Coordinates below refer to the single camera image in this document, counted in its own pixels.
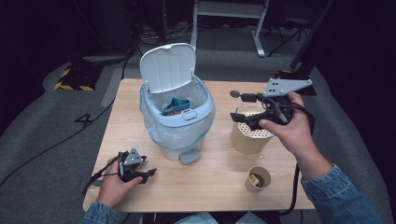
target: black and yellow hazard tape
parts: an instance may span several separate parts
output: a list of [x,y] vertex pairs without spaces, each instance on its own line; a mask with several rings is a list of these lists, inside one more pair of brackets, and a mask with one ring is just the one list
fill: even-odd
[[73,69],[68,65],[61,74],[54,89],[68,91],[95,91],[96,82],[102,73],[103,66],[95,66],[88,71]]

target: trash can lid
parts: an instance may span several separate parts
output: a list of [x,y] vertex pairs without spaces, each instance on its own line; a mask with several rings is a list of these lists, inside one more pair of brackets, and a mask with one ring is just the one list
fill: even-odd
[[140,60],[140,74],[151,93],[170,91],[192,81],[195,50],[185,43],[152,49]]

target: wooden table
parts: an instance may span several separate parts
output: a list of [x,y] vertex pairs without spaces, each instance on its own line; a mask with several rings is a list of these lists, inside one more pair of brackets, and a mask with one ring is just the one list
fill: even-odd
[[[165,158],[154,144],[139,110],[141,79],[124,79],[106,127],[93,174],[102,169],[108,159],[119,151],[135,147],[148,159],[140,171],[158,168],[145,185],[131,190],[116,208],[121,212],[198,212],[284,210],[290,207],[292,181],[296,160],[277,137],[261,153],[246,155],[233,148],[230,140],[233,121],[230,112],[242,105],[231,90],[259,92],[265,83],[206,81],[216,106],[216,118],[201,148],[200,160],[183,165]],[[271,185],[259,193],[245,188],[250,167],[265,167],[272,176]],[[91,186],[83,208],[96,201],[99,188]],[[298,186],[295,209],[312,209],[301,184]]]

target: dark background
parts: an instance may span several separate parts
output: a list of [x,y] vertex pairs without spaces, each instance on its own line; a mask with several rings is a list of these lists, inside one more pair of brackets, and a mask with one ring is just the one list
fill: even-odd
[[[164,34],[162,18],[156,17],[163,12],[160,0],[119,1],[118,7],[130,4],[138,10],[131,14],[130,8],[123,9],[117,18],[104,12],[106,1],[102,2],[102,7],[94,8],[94,16],[90,1],[76,2],[86,21],[74,1],[56,1],[58,9],[55,10],[49,10],[50,3],[44,0],[0,3],[0,134],[26,106],[44,93],[44,77],[72,60],[72,50],[64,48],[65,36],[59,36],[65,30],[58,29],[57,21],[68,22],[71,28],[68,40],[72,43],[68,47],[75,50],[72,51],[74,56],[81,57],[106,52],[87,23],[108,45],[113,44],[112,47],[119,50],[130,46],[127,39],[138,35],[143,22],[149,23],[159,36]],[[165,1],[168,24],[190,21],[192,2]],[[335,0],[302,58],[303,63],[318,68],[333,97],[358,128],[388,186],[394,217],[395,12],[394,1]],[[110,26],[97,23],[100,20]],[[120,39],[113,39],[106,37],[108,32],[122,35],[118,35]]]

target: denim sleeve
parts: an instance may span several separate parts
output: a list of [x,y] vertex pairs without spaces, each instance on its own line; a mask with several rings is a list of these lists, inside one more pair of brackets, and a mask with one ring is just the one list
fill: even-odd
[[92,203],[81,224],[118,224],[119,218],[119,213],[110,207],[101,203]]
[[366,196],[336,165],[326,175],[301,183],[321,223],[383,223]]

